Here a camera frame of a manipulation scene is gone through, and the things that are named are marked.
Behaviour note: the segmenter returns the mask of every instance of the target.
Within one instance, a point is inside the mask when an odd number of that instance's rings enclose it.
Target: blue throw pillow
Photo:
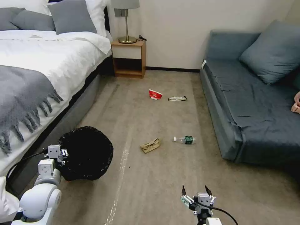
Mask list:
[[[273,21],[240,61],[266,84],[273,84],[300,65],[300,26]]]

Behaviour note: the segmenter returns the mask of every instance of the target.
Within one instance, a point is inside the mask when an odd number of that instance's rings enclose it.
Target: red paper cup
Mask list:
[[[158,100],[162,98],[162,93],[149,89],[149,96],[154,100]]]

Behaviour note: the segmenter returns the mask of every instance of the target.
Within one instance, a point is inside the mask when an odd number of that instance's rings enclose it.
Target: black trash bag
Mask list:
[[[67,181],[97,180],[113,159],[112,143],[94,127],[72,130],[59,139],[59,144],[69,154],[66,164],[57,167]]]

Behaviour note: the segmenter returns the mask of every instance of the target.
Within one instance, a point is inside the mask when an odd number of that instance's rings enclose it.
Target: table lamp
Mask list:
[[[127,25],[127,13],[126,9],[135,9],[140,7],[139,0],[111,0],[112,7],[116,9],[125,9],[125,21],[126,21],[126,36],[120,37],[119,42],[123,44],[132,44],[137,42],[135,37],[130,37],[128,35],[128,25]]]

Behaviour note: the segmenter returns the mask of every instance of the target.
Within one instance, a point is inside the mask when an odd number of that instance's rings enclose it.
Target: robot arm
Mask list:
[[[43,183],[24,193],[20,200],[23,217],[13,221],[13,225],[50,225],[57,209],[62,192],[54,184]]]
[[[215,208],[213,206],[216,197],[212,195],[212,192],[206,186],[205,189],[206,192],[197,193],[194,198],[191,198],[186,194],[185,188],[182,186],[181,200],[190,210],[193,211],[194,215],[197,216],[198,225],[222,225],[219,218],[212,217],[213,209],[227,214],[235,222],[235,224],[238,225],[232,215],[225,210]]]
[[[57,209],[62,192],[58,189],[61,181],[61,174],[55,168],[55,161],[64,165],[63,159],[68,156],[60,145],[50,145],[48,154],[38,164],[39,176],[34,187],[26,191],[21,200],[22,218],[12,222],[12,225],[50,225],[55,210]]]

